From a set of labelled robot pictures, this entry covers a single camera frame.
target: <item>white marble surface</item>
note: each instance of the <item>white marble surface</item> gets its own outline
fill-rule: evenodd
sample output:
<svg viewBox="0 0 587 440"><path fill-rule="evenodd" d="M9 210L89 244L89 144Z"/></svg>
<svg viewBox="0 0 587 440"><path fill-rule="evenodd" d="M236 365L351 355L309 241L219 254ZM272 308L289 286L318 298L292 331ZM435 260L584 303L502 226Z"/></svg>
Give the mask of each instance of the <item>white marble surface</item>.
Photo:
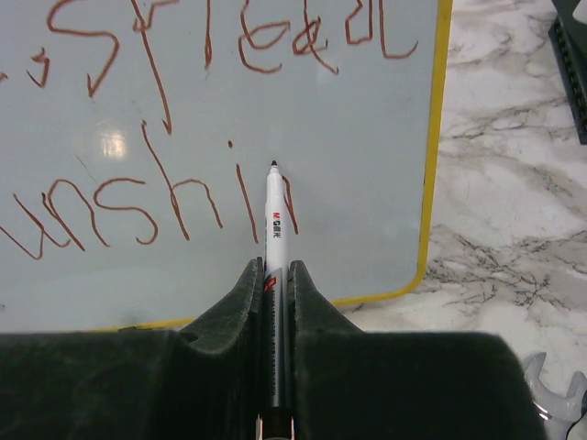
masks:
<svg viewBox="0 0 587 440"><path fill-rule="evenodd" d="M368 331L479 330L566 393L587 374L587 146L548 40L549 0L453 0L426 279L346 311ZM587 421L570 438L587 439Z"/></svg>

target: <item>silver wrench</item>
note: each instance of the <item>silver wrench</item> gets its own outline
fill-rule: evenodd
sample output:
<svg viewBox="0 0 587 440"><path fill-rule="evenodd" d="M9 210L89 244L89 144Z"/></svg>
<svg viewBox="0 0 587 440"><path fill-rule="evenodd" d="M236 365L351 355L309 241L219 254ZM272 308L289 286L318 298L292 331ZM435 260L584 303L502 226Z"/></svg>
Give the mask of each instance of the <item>silver wrench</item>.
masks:
<svg viewBox="0 0 587 440"><path fill-rule="evenodd" d="M575 371L566 396L549 390L540 380L547 354L542 352L522 362L526 383L549 440L567 440L570 429L587 413L587 378Z"/></svg>

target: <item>yellow whiteboard frame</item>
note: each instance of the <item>yellow whiteboard frame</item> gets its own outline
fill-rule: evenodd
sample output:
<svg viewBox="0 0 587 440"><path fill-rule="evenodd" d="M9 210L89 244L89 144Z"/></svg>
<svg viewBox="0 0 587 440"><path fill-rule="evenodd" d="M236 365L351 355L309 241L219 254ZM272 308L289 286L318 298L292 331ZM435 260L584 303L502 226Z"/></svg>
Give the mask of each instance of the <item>yellow whiteboard frame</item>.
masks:
<svg viewBox="0 0 587 440"><path fill-rule="evenodd" d="M432 222L432 202L434 199L434 182L437 174L438 142L440 139L440 122L442 115L442 100L444 97L444 82L447 73L447 58L449 55L450 17L452 14L452 0L438 0L437 34L434 49L434 64L432 72L432 94L430 97L430 117L428 123L428 146L426 149L426 168L424 173L424 200L422 202L422 216L420 221L420 238L418 249L417 269L414 279L399 291L380 293L377 295L358 296L335 300L334 305L352 305L356 303L371 303L381 300L391 300L411 292L426 275L428 255L428 241ZM191 323L194 318L179 318L170 321L136 324L139 329L183 326ZM110 331L124 328L123 326L104 327L98 331Z"/></svg>

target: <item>red handwriting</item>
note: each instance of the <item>red handwriting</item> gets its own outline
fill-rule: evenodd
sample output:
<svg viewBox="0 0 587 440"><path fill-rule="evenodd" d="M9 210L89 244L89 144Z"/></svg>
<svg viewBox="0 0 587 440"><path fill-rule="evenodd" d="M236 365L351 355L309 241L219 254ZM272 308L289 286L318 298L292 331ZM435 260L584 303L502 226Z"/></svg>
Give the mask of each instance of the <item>red handwriting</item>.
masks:
<svg viewBox="0 0 587 440"><path fill-rule="evenodd" d="M73 243L75 243L77 245L77 247L81 250L85 250L85 247L83 247L82 243L80 242L80 240L77 238L77 236L75 236L75 234L71 231L71 229L65 224L65 222L63 221L63 219L61 218L60 214L57 212L57 210L55 209L55 205L53 204L53 193L55 192L55 190L57 189L57 185L59 185L60 183L66 183L68 185L70 185L73 190L77 193L77 195L80 197L80 199L82 200L83 204L85 204L85 206L88 208L88 211L90 212L90 220L92 222L92 229L94 230L95 236L98 237L98 239L102 242L102 244L104 246L106 246L107 248L110 248L110 245L108 243L105 242L105 240L103 239L103 237L100 235L100 232L98 231L98 228L95 224L95 212L94 212L94 208L92 208L92 206L90 205L90 203L87 201L87 199L83 196L82 192L80 191L80 189L75 185L75 183L68 181L66 179L58 179L56 180L50 187L49 192L47 193L47 197L46 197L46 201L47 203L44 203L45 207L48 207L48 211L49 214L59 222L59 224L61 225L61 227L65 230L65 232L67 232L67 235L70 236L70 238L73 240Z"/></svg>
<svg viewBox="0 0 587 440"><path fill-rule="evenodd" d="M40 239L39 239L39 251L37 252L37 255L33 254L31 251L29 251L26 247L24 247L23 245L20 244L20 242L18 240L16 240L8 231L6 231L3 227L0 226L0 231L2 231L8 238L10 238L10 240L12 240L12 242L17 245L19 248L21 248L29 257L31 257L32 259L42 259L43 258L43 244L44 244L44 238L48 238L51 243L53 243L55 246L59 247L59 248L65 248L66 246L68 246L71 242L71 240L67 240L65 243L60 244L57 242L57 240L55 240L46 230L45 230L45 226L38 220L38 218L32 214L25 205L22 204L22 202L20 202L20 200L18 200L18 197L16 194L12 194L12 196L14 197L14 199L17 201L18 206L20 206L20 208L27 213L28 217L35 223L35 225L37 225L37 227L39 228L40 231Z"/></svg>
<svg viewBox="0 0 587 440"><path fill-rule="evenodd" d="M147 18L147 22L145 23L144 20L141 20L140 25L138 24L138 18L135 18L135 23L132 26L132 29L135 32L142 32L144 30L149 30L153 27L153 16L155 15L155 9L157 9L159 6L165 6L165 5L172 5L172 4L176 4L176 3L180 3L180 0L162 0L160 2L153 2L150 5L150 9L149 9L149 16Z"/></svg>
<svg viewBox="0 0 587 440"><path fill-rule="evenodd" d="M240 172L240 165L239 164L237 164L237 178L238 178L238 184L240 184L240 190L242 191L242 197L245 199L245 205L247 206L247 213L249 214L250 227L253 230L253 239L255 240L255 243L259 243L259 239L257 238L257 227L255 226L255 217L253 216L253 211L250 208L249 195L247 194L247 187L245 187L245 182L242 180L242 173Z"/></svg>
<svg viewBox="0 0 587 440"><path fill-rule="evenodd" d="M153 234L150 236L148 240L141 240L137 236L135 237L135 240L137 240L137 243L139 243L140 245L150 245L153 241L155 241L155 238L157 238L157 235L159 234L159 227L155 223L155 220L153 220L153 217L151 217L147 211L141 208L137 208L136 206L108 206L103 203L100 203L100 201L98 200L98 195L102 192L103 189L105 189L106 186L109 186L117 182L135 183L137 185L145 184L144 181L138 181L137 179L130 179L128 177L120 177L117 179L110 179L109 181L105 181L100 186L98 186L98 188L94 191L95 205L109 211L136 211L138 213L143 214L145 217L147 217L147 220L149 220L149 222L153 226Z"/></svg>
<svg viewBox="0 0 587 440"><path fill-rule="evenodd" d="M47 84L47 77L49 76L49 66L50 66L50 59L45 56L45 48L40 48L40 54L30 57L34 62L38 62L39 64L43 64L43 76L41 77L40 82L37 81L33 75L30 74L30 71L27 71L28 77L34 82L38 87L41 89L45 88L45 84Z"/></svg>
<svg viewBox="0 0 587 440"><path fill-rule="evenodd" d="M240 55L240 60L242 61L243 65L245 67L247 67L248 69L250 69L254 72L266 73L266 74L276 73L282 69L282 67L283 67L282 63L279 63L276 66L271 67L271 68L262 68L262 67L253 66L252 64L250 64L249 61L247 60L247 58L245 57L245 52L243 49L243 41L246 40L250 44L250 46L255 50L267 50L267 49L273 47L274 45L276 45L278 43L278 41L280 39L282 39L282 37L285 35L285 33L288 30L290 30L290 27L291 27L290 22L289 21L279 21L279 22L275 22L275 23L266 23L264 25L257 26L253 30L249 31L249 27L247 25L247 20L245 18L245 14L247 12L247 8L249 7L249 3L250 3L250 0L245 0L245 5L242 6L242 9L240 10L240 26L242 27L242 35L238 38L238 54ZM268 29L281 29L281 30L268 43L265 43L265 44L255 43L253 37L255 37L255 35L258 32L261 32L262 30L268 30Z"/></svg>
<svg viewBox="0 0 587 440"><path fill-rule="evenodd" d="M363 8L363 2L361 2L361 0L357 0L357 7L355 8L354 11L352 11L352 13L345 20L345 33L347 35L347 44L349 44L351 46L359 46L359 44L367 42L367 41L371 41L373 39L373 0L368 0L368 1L369 1L369 11L368 11L368 14L369 14L369 35L367 37L361 37L358 39L354 39L350 35L350 22L357 16L357 14Z"/></svg>
<svg viewBox="0 0 587 440"><path fill-rule="evenodd" d="M190 236L185 228L185 225L183 224L182 213L180 210L180 203L179 203L179 200L177 199L177 196L175 194L175 190L177 190L178 188L180 188L184 185L187 185L188 183L194 183L198 186L202 186L205 189L206 198L207 198L207 201L210 203L210 206L211 206L212 211L214 213L214 217L216 219L216 223L217 223L218 227L220 229L222 229L223 225L222 225L222 222L220 221L220 215L218 213L218 210L216 208L216 203L214 202L214 200L212 198L212 194L210 192L210 188L208 187L208 185L205 184L203 181L193 179L193 178L185 179L183 181L179 181L175 184L172 184L169 177L168 177L167 171L165 170L165 168L163 167L163 164L161 163L161 160L159 159L154 148L150 144L149 137L147 136L146 126L147 126L147 124L143 121L143 123L141 124L141 131L143 133L145 146L147 147L147 150L149 151L154 162L159 167L159 170L161 172L161 176L165 180L165 183L167 185L167 189L169 191L169 197L170 197L170 201L171 201L172 210L175 213L178 224L182 230L184 239L189 241ZM242 194L243 200L244 200L245 205L247 207L247 213L248 213L249 221L251 224L252 237L253 237L253 240L255 241L255 243L259 243L259 238L258 238L258 234L257 234L257 227L255 225L255 220L253 217L253 213L252 213L252 209L251 209L251 205L250 205L250 201L249 201L249 195L248 195L247 188L246 188L244 178L242 175L242 169L240 167L240 164L238 164L238 163L237 163L237 167L236 167L236 172L237 172L238 186L240 188L240 193ZM295 212L294 212L294 201L293 201L293 197L292 197L291 184L285 176L283 176L283 181L285 182L285 191L284 191L283 199L284 199L285 205L287 207L287 211L289 213L289 216L290 216L292 224L293 224L293 231L296 234L298 234L299 231L298 231L297 219L295 217ZM150 224L152 226L152 233L150 236L146 236L146 237L135 236L134 238L135 238L135 241L137 243L139 243L140 245L143 245L143 246L151 245L152 243L155 242L155 240L159 236L159 227L158 227L155 219L153 218L153 216L150 213L148 213L145 209L137 207L137 206L112 205L110 203L104 203L101 200L103 191L107 190L107 188L109 188L115 184L122 184L122 183L126 183L126 184L131 183L131 184L136 184L136 185L141 185L141 186L147 185L147 183L145 183L143 180L134 179L134 178L130 178L130 177L118 177L118 178L114 178L114 179L108 179L107 181L104 181L97 186L97 188L95 189L95 191L93 193L92 200L93 200L95 206L97 206L98 208L104 209L106 211L134 212L134 213L142 214L150 222ZM85 198L85 196L82 194L82 192L77 187L77 185L75 185L75 183L73 183L72 181L68 181L65 179L57 179L50 186L49 192L47 194L45 194L43 192L41 194L41 202L42 202L43 207L47 211L47 213L49 213L50 217L52 217L54 220L57 221L57 223L60 225L62 231L69 237L67 240L65 240L64 242L61 243L56 238L54 238L49 232L47 232L46 226L44 226L39 221L39 219L25 205L23 205L20 202L20 200L18 199L16 194L13 194L13 197L14 197L15 201L17 202L18 206L20 207L20 209L23 210L23 212L25 214L27 214L27 216L32 220L32 222L36 225L36 227L39 230L39 249L36 251L32 250L32 249L28 249L22 243L20 243L12 234L10 234L5 228L3 228L1 226L0 226L0 231L2 231L2 233L4 233L5 236L7 236L15 245L17 245L23 252L25 252L29 257L31 257L34 260L39 260L39 259L43 258L44 246L47 243L46 238L47 238L47 240L49 240L50 243L52 243L53 245L55 245L58 248L66 248L71 244L71 242L73 242L73 243L75 243L76 247L78 247L81 251L85 252L86 248L83 245L82 241L73 233L70 226L65 222L65 220L62 218L62 215L59 213L59 211L55 207L55 203L53 201L54 193L56 192L56 190L58 189L58 187L60 185L66 185L66 186L69 186L70 188L73 189L73 193L77 196L77 199L82 201L88 210L88 213L90 216L90 222L91 222L91 226L92 226L92 231L95 234L96 238L102 243L103 246L110 248L110 245L105 241L105 239L102 237L100 231L97 228L97 224L95 221L94 208L90 205L90 203Z"/></svg>
<svg viewBox="0 0 587 440"><path fill-rule="evenodd" d="M143 133L143 139L145 141L145 144L147 145L147 148L149 149L151 156L153 157L153 159L157 163L157 166L159 167L159 171L161 172L161 175L163 176L163 179L165 180L165 183L167 184L167 188L169 189L170 201L172 203L173 212L175 213L175 217L177 218L177 222L179 223L179 226L182 229L183 237L188 241L190 239L190 235L188 234L187 230L185 229L185 225L183 224L182 212L180 210L180 205L177 201L177 197L175 195L175 190L178 187L185 185L187 183L197 183L199 185L204 186L205 194L206 194L206 197L208 198L208 202L210 202L210 205L212 206L212 211L214 212L214 216L216 217L216 222L218 223L218 226L220 228L222 228L222 222L220 221L220 215L218 214L214 200L212 200L212 195L210 194L210 189L208 188L208 185L206 185L205 183L203 183L202 181L199 181L197 179L187 179L185 181L180 181L179 183L175 183L174 185L172 185L172 183L169 180L169 177L167 176L167 171L165 171L165 169L163 168L163 164L159 160L157 153L155 153L153 146L150 144L149 137L147 136L147 122L144 119L143 119L143 122L140 127L141 127L141 130Z"/></svg>
<svg viewBox="0 0 587 440"><path fill-rule="evenodd" d="M418 47L418 41L416 41L415 45L406 53L395 55L387 52L385 47L385 13L383 11L383 0L379 0L379 36L382 45L382 54L386 60L404 60L409 58L414 53L415 48Z"/></svg>
<svg viewBox="0 0 587 440"><path fill-rule="evenodd" d="M89 30L68 29L65 27L55 27L53 25L53 20L55 19L55 15L57 14L57 12L62 7L66 6L70 3L76 2L76 1L79 1L79 0L60 0L59 2L57 2L50 9L49 15L47 16L47 28L49 28L49 30L51 32L54 32L56 34L74 35L76 37L87 37L87 38L107 37L112 40L114 46L112 48L112 52L110 52L110 57L108 57L108 60L106 61L104 68L102 69L102 71L100 72L100 74L98 75L98 77L96 78L94 83L92 83L92 78L90 77L90 74L89 73L87 74L88 96L90 96L92 98L92 97L94 97L95 93L97 92L98 88L100 87L100 84L102 84L102 81L106 77L106 74L108 73L108 71L112 67L112 64L114 63L114 61L116 59L116 55L118 54L118 50L120 49L120 43L118 42L118 38L116 38L116 36L113 33L106 32L104 30L89 31Z"/></svg>
<svg viewBox="0 0 587 440"><path fill-rule="evenodd" d="M212 62L212 38L210 29L212 27L212 0L205 2L205 44L204 44L204 69L208 70Z"/></svg>
<svg viewBox="0 0 587 440"><path fill-rule="evenodd" d="M105 62L104 68L99 72L95 80L92 79L90 74L88 73L87 76L87 90L88 95L92 98L97 93L99 87L105 80L106 75L112 68L119 48L120 43L118 38L111 32L105 30L80 30L80 29L72 29L67 27L56 27L54 25L55 18L61 9L73 2L81 1L81 0L60 0L58 1L49 11L47 15L47 27L52 33L56 34L64 34L70 35L75 37L85 37L85 38L108 38L112 41L113 48L108 59ZM328 38L324 39L324 43L318 44L320 30L323 24L322 17L316 16L314 19L310 19L308 13L308 1L304 0L304 9L303 9L303 17L304 17L304 28L297 32L295 36L292 38L292 54L295 57L298 56L307 56L312 55L312 57L325 69L329 70L331 73L338 75L339 68L331 65L329 62L325 60L321 52L324 52L328 49ZM384 10L384 0L378 0L378 7L379 7L379 34L380 34L380 45L382 56L386 60L405 60L409 58L417 49L418 40L415 42L414 46L406 51L406 52L399 52L399 53L392 53L387 47L386 41L386 25L385 25L385 10ZM149 12L146 14L146 17L143 16L138 8L138 0L130 0L134 12L134 23L132 25L132 30L136 33L139 33L142 38L142 43L145 49L145 53L149 59L150 69L152 71L153 77L155 79L155 83L157 84L157 88L159 90L159 94L161 97L161 104L163 107L164 118L162 119L163 125L167 133L170 135L172 133L172 115L169 107L169 103L167 100L167 96L165 93L165 89L163 87L163 82L161 80L161 76L159 74L159 70L157 68L157 64L155 62L150 42L148 38L148 31L152 29L154 24L154 17L155 11L160 9L163 6L169 5L176 5L180 3L180 0L160 0L155 1L150 5ZM356 0L356 5L353 7L352 11L346 16L344 21L344 31L345 31L345 38L346 43L349 46L359 46L362 43L370 42L373 40L373 14L374 14L374 7L373 7L374 0ZM212 58L213 58L213 42L212 42L212 0L206 0L206 15L205 15L205 44L204 44L204 59L205 65L204 68L206 71L209 70ZM240 57L240 61L248 70L261 73L261 74L273 74L280 72L283 68L282 62L275 62L270 64L269 66L260 66L252 63L249 60L249 55L247 54L247 48L250 50L256 51L263 51L263 50L270 50L274 46L276 46L284 37L285 34L292 30L291 21L288 19L284 19L281 21L275 22L268 22L256 27L250 28L247 22L247 11L250 6L250 0L244 0L244 5L240 9L240 25L242 28L242 34L238 37L238 55ZM352 33L352 27L354 23L363 17L363 19L367 20L368 29L366 35L362 35L360 37L354 36ZM265 36L266 38L262 38L264 42L259 42L259 39ZM47 85L47 79L49 75L50 69L50 59L45 54L45 49L41 48L41 52L38 55L30 57L34 62L39 64L43 64L43 73L40 79L34 77L29 71L27 74L31 81L36 84L40 88L44 88ZM8 76L0 72L0 82L3 80L7 80Z"/></svg>
<svg viewBox="0 0 587 440"><path fill-rule="evenodd" d="M293 55L307 55L310 53L310 41L312 44L316 44L316 40L318 39L318 30L320 29L320 24L322 23L322 18L318 18L318 20L312 20L309 26L305 27L298 33L292 41L292 52ZM307 39L307 33L312 30L312 36L310 40ZM306 37L306 43L300 49L298 44L300 39ZM327 49L328 47L328 40L326 40L324 46L321 48L314 48L314 51L319 52L321 50Z"/></svg>
<svg viewBox="0 0 587 440"><path fill-rule="evenodd" d="M294 201L292 200L292 185L290 185L290 181L288 181L287 177L282 175L283 181L285 182L285 194L283 195L283 199L285 201L285 206L287 207L287 212L290 214L290 218L292 219L293 231L296 235L298 235L298 227L297 227L297 220L295 219L295 211L294 211Z"/></svg>
<svg viewBox="0 0 587 440"><path fill-rule="evenodd" d="M320 18L320 16L318 16L317 22L316 22L316 36L314 37L314 40L316 40L316 38L317 38L317 33L318 33L318 30L320 29L321 22L322 22L322 19ZM322 66L327 68L333 74L338 75L338 67L336 67L336 68L332 67L330 64L327 64L324 60L322 60L320 55L318 55L318 51L314 47L314 41L312 41L313 36L310 35L310 22L308 21L308 0L304 0L304 23L305 23L305 37L307 38L308 47L310 48L310 52L312 53L312 55L314 55L314 58L316 58L316 61L318 61L320 64L322 64Z"/></svg>
<svg viewBox="0 0 587 440"><path fill-rule="evenodd" d="M155 13L155 8L157 6L163 5L170 5L174 3L178 3L179 0L168 0L162 2L156 2L151 5L150 13L149 13L149 23L145 23L145 19L143 15L140 14L140 9L138 9L137 0L130 0L132 3L132 7L135 10L135 14L137 15L138 22L140 26L137 26L137 20L135 20L135 24L133 25L133 30L135 32L139 32L140 36L143 40L143 46L145 47L145 52L147 52L147 57L149 58L150 68L153 71L153 76L155 77L155 82L157 83L157 88L159 89L159 95L161 96L161 102L163 104L163 111L165 112L165 119L163 119L163 125L167 130L167 134L170 135L172 133L172 115L169 111L169 105L167 104L167 96L165 96L165 90L163 89L163 83L161 82L161 77L159 76L159 72L157 71L157 66L155 65L155 59L153 58L153 52L150 49L149 39L147 38L147 30L153 26L153 14Z"/></svg>

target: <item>whiteboard marker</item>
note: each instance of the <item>whiteboard marker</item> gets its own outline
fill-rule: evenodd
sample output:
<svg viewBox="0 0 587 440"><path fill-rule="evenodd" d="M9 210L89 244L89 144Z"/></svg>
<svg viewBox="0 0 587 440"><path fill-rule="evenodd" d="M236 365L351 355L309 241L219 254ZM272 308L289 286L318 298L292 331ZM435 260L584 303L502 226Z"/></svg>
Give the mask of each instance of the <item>whiteboard marker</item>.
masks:
<svg viewBox="0 0 587 440"><path fill-rule="evenodd" d="M277 162L267 176L265 282L261 318L261 407L263 439L292 438L291 364L287 310L287 211Z"/></svg>

